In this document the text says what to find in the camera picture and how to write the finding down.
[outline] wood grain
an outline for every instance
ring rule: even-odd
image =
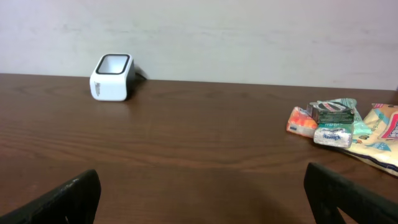
[[[150,80],[129,101],[88,78],[0,75],[0,214],[94,168],[95,223],[314,223],[303,189],[319,162],[398,202],[398,180],[285,131],[294,106],[397,92]]]

